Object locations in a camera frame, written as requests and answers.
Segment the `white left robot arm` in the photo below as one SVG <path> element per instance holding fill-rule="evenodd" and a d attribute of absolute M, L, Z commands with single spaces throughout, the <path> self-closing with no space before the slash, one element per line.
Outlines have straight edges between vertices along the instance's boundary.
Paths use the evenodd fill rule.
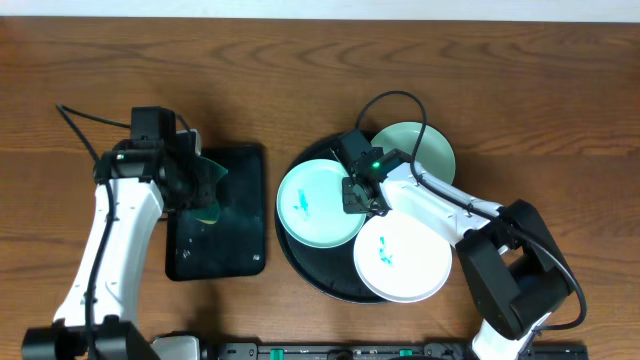
<path fill-rule="evenodd" d="M 200 135 L 133 134 L 97 161 L 95 212 L 73 284 L 48 327 L 26 331 L 25 359 L 203 359 L 204 342 L 171 334 L 152 342 L 137 328 L 151 235 L 161 216 L 212 205 L 212 161 Z"/>

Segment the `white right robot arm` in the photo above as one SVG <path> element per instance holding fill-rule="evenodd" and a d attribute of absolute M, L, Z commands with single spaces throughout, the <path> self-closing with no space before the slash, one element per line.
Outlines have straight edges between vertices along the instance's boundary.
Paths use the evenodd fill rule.
<path fill-rule="evenodd" d="M 371 217 L 354 246 L 362 282 L 389 301 L 420 301 L 444 285 L 457 258 L 483 318 L 471 345 L 477 358 L 519 358 L 549 329 L 548 317 L 581 292 L 528 202 L 475 198 L 399 150 L 360 150 L 340 161 L 345 211 Z"/>

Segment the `mint green plate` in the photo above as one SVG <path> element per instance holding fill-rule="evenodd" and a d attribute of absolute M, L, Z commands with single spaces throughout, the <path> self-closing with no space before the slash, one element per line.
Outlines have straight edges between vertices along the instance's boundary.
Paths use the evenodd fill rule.
<path fill-rule="evenodd" d="M 278 218 L 299 243 L 319 249 L 341 246 L 357 235 L 365 214 L 343 209 L 344 167 L 335 160 L 313 159 L 295 165 L 280 183 Z"/>

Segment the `sage green plate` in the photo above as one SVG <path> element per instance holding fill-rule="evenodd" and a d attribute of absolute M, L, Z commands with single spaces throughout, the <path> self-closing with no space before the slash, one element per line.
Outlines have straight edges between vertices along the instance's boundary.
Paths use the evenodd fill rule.
<path fill-rule="evenodd" d="M 374 147 L 382 147 L 384 153 L 398 149 L 412 154 L 422 124 L 400 122 L 390 125 L 371 140 Z M 439 180 L 452 184 L 456 173 L 456 160 L 452 146 L 437 129 L 427 126 L 421 138 L 417 162 Z"/>

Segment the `white plate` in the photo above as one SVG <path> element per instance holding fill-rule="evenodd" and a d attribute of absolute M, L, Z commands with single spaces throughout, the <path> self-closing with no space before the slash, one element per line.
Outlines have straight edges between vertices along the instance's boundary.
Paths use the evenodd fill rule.
<path fill-rule="evenodd" d="M 431 297 L 446 283 L 452 266 L 450 244 L 398 211 L 366 222 L 356 236 L 353 259 L 362 282 L 396 303 Z"/>

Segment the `green yellow sponge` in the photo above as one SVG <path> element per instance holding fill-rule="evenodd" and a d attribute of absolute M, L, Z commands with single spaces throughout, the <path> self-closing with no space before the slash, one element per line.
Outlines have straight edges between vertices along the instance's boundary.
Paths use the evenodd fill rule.
<path fill-rule="evenodd" d="M 191 215 L 206 225 L 213 225 L 220 216 L 217 184 L 228 170 L 211 159 L 197 156 L 195 173 L 197 194 L 192 201 Z"/>

